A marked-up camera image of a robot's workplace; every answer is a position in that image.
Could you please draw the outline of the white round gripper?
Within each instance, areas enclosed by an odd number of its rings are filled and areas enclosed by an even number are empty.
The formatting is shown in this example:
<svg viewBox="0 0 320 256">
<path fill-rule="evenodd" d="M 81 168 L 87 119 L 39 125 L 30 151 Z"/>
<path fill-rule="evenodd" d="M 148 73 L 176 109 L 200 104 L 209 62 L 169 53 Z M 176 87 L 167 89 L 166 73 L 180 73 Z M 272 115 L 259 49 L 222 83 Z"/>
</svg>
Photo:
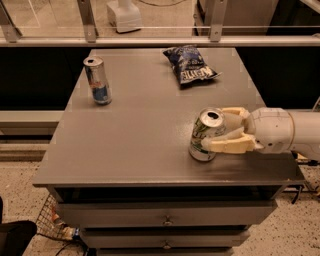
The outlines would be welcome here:
<svg viewBox="0 0 320 256">
<path fill-rule="evenodd" d="M 259 108 L 251 113 L 243 107 L 222 108 L 227 127 L 240 127 L 217 137 L 205 137 L 202 147 L 215 153 L 244 154 L 258 151 L 279 154 L 289 150 L 294 128 L 290 114 L 281 108 Z"/>
</svg>

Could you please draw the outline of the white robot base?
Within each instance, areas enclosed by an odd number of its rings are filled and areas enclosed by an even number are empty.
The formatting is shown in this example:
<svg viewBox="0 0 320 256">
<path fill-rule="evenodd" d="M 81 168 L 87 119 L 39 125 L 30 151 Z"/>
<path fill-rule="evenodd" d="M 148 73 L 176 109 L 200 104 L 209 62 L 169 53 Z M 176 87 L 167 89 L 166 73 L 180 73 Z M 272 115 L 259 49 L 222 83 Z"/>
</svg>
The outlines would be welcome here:
<svg viewBox="0 0 320 256">
<path fill-rule="evenodd" d="M 118 33 L 127 33 L 142 28 L 142 17 L 139 8 L 132 0 L 112 0 L 107 3 L 109 23 Z"/>
</svg>

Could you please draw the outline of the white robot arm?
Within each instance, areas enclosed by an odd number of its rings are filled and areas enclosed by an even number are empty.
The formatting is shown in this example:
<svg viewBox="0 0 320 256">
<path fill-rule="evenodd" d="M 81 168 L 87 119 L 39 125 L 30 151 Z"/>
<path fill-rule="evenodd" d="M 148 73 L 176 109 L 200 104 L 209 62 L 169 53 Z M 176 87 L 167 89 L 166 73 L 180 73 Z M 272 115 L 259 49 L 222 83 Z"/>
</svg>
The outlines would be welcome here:
<svg viewBox="0 0 320 256">
<path fill-rule="evenodd" d="M 262 107 L 249 112 L 242 107 L 223 108 L 228 132 L 206 136 L 201 145 L 216 153 L 263 154 L 296 152 L 320 160 L 320 113 Z"/>
</svg>

